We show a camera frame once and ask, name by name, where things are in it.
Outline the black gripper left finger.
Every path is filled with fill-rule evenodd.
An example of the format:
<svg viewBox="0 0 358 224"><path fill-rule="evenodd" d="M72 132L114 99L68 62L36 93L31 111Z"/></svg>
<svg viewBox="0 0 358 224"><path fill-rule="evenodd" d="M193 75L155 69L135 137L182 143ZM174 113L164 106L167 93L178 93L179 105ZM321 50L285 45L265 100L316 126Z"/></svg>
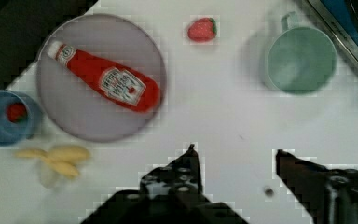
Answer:
<svg viewBox="0 0 358 224"><path fill-rule="evenodd" d="M249 224L225 203L203 194L195 146L140 180L140 188L116 192L80 224Z"/></svg>

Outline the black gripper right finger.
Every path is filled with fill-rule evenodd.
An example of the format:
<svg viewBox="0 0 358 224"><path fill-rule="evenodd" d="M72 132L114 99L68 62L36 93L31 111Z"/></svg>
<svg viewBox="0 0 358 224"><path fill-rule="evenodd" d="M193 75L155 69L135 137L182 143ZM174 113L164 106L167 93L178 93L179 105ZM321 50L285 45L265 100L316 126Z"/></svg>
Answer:
<svg viewBox="0 0 358 224"><path fill-rule="evenodd" d="M282 149L276 173L314 224L358 224L358 170L329 169Z"/></svg>

